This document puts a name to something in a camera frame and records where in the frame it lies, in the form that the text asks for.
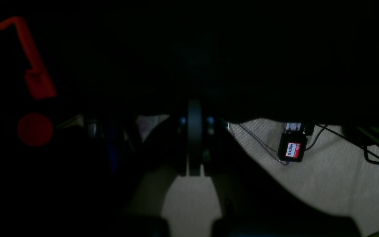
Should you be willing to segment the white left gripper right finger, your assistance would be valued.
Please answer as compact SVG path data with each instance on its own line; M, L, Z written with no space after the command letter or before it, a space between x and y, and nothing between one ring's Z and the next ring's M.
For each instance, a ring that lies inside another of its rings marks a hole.
M360 236L351 218L325 214L283 188L218 119L194 101L194 160L204 162L223 212L213 223L213 237Z

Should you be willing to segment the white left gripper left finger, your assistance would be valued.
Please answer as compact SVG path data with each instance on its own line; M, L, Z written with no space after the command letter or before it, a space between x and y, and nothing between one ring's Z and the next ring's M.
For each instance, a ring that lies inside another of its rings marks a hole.
M104 231L106 237L170 237L160 216L164 197L187 160L196 160L196 100L156 126L136 152L122 159L117 171L115 201L118 215Z

